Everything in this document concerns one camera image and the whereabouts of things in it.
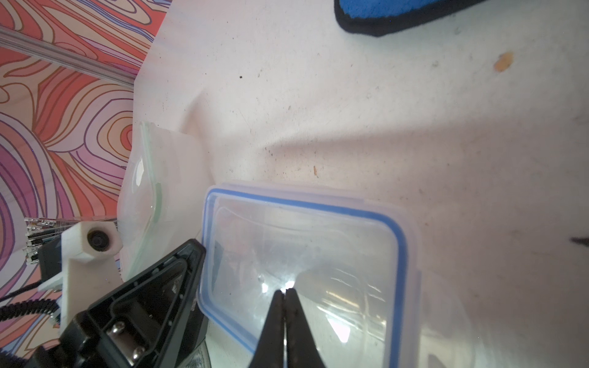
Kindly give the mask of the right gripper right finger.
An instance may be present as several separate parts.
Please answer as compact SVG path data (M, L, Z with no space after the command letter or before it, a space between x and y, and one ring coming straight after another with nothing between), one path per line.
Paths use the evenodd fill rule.
M285 292L284 311L288 367L325 368L294 288L289 288Z

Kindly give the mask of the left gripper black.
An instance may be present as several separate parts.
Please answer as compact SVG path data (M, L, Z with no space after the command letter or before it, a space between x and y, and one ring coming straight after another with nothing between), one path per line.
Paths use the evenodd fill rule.
M29 359L1 352L3 367L184 367L199 354L207 318L196 306L205 248L184 242L77 314L51 349Z

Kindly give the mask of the blue microfiber cloth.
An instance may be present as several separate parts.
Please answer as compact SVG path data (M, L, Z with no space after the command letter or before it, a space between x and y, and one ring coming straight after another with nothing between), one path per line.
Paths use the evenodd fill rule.
M482 0L335 0L337 24L348 33L382 37L454 15Z

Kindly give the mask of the small blue-rimmed lunch box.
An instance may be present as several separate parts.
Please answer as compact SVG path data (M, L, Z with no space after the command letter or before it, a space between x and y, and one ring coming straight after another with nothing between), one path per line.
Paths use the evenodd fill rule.
M201 311L254 351L276 291L297 291L328 367L415 367L417 224L402 208L329 188L209 189Z

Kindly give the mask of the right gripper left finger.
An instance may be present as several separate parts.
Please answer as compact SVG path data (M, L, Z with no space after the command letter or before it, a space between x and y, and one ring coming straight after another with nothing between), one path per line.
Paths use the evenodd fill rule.
M249 367L283 368L285 356L285 294L277 290L271 299L265 324Z

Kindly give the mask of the large clear lunch box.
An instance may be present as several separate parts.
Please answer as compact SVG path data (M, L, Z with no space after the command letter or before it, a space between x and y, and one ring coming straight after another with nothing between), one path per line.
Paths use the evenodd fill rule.
M189 239L200 239L213 178L202 144L193 136L143 122L133 128L132 150L117 201L128 281Z

